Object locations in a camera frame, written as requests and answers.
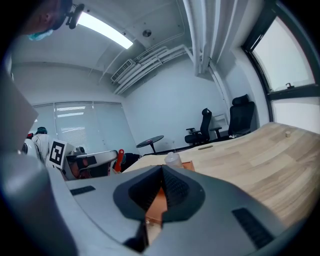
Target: plastic bottle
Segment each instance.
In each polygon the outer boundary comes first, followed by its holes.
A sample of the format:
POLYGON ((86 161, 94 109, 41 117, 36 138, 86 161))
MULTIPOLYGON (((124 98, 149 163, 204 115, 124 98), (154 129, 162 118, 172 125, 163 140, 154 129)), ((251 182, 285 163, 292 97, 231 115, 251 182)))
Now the plastic bottle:
POLYGON ((169 152, 164 159, 165 164, 171 167, 183 168, 181 158, 178 153, 169 152))

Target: face mask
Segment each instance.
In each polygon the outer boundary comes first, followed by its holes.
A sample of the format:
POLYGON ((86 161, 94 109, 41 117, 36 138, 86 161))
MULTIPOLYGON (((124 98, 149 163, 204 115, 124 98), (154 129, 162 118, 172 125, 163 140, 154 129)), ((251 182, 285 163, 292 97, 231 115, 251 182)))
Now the face mask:
POLYGON ((45 37, 48 37, 52 34, 53 30, 50 29, 50 30, 47 30, 45 32, 41 32, 41 33, 34 33, 34 34, 29 34, 28 35, 28 38, 31 40, 31 41, 39 41, 39 40, 42 40, 44 39, 45 37))

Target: black round table top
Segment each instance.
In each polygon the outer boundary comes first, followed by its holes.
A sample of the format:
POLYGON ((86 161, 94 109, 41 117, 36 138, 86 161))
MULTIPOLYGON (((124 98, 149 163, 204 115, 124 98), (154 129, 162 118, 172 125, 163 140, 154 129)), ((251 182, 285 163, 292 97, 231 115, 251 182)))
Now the black round table top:
POLYGON ((150 138, 150 139, 147 139, 141 143, 139 143, 138 145, 136 145, 137 148, 142 148, 142 147, 145 147, 145 146, 148 146, 150 144, 153 144, 157 141, 160 141, 164 136, 163 135, 160 135, 160 136, 157 136, 157 137, 153 137, 153 138, 150 138))

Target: round table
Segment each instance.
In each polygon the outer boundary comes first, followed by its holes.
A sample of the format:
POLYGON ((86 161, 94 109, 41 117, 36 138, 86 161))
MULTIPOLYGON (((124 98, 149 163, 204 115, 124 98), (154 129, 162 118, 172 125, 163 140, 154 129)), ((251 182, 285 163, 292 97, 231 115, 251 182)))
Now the round table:
POLYGON ((142 147, 150 145, 151 148, 153 149, 153 152, 156 154, 154 143, 157 142, 157 141, 160 141, 163 137, 164 137, 163 135, 160 135, 160 136, 157 136, 157 137, 153 137, 153 138, 147 139, 147 140, 139 143, 138 145, 136 145, 136 147, 137 148, 142 148, 142 147))

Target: red handle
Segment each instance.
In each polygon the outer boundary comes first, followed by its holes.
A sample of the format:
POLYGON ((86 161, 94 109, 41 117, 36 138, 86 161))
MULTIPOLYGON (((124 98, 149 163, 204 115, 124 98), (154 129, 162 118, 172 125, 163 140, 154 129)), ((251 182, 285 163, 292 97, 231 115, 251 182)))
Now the red handle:
POLYGON ((115 168, 114 168, 116 172, 121 171, 121 163, 122 163, 122 159, 124 158, 124 154, 125 154, 125 151, 123 149, 120 149, 118 153, 118 158, 116 160, 115 168))

